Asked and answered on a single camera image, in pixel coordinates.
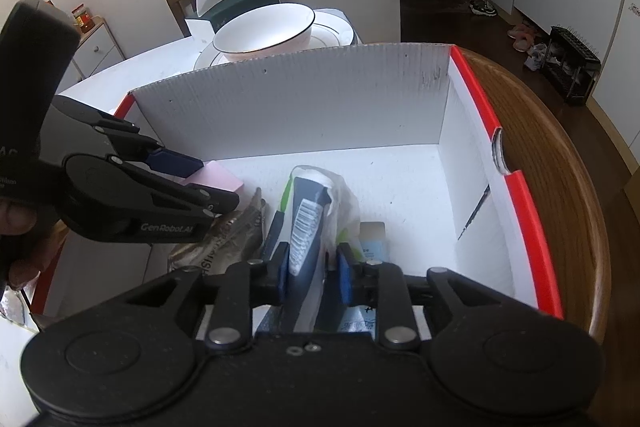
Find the person's hand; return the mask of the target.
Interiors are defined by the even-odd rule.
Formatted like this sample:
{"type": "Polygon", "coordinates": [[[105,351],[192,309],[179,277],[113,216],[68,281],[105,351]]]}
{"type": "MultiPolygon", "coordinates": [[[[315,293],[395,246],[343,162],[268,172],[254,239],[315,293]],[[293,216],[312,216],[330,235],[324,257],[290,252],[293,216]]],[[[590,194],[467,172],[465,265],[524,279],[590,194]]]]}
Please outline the person's hand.
{"type": "Polygon", "coordinates": [[[22,289],[51,264],[68,228],[58,221],[47,231],[36,230],[35,210],[1,199],[1,291],[22,289]]]}

